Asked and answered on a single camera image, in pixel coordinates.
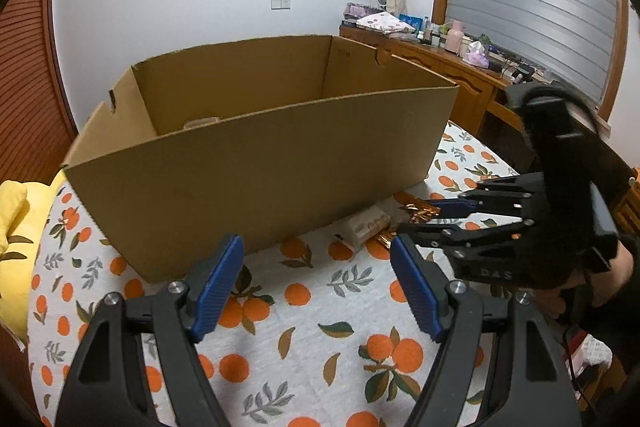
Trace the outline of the person's right hand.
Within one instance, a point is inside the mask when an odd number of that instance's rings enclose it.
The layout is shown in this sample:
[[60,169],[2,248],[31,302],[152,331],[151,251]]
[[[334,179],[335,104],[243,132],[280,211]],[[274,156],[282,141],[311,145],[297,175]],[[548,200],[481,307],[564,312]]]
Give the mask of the person's right hand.
[[608,271],[590,273],[575,270],[567,281],[557,288],[535,289],[534,300],[545,314],[552,319],[557,319],[567,309],[567,303],[561,296],[562,291],[589,286],[591,304],[594,307],[600,307],[629,282],[632,272],[634,272],[634,257],[622,242],[618,242],[616,257],[611,261]]

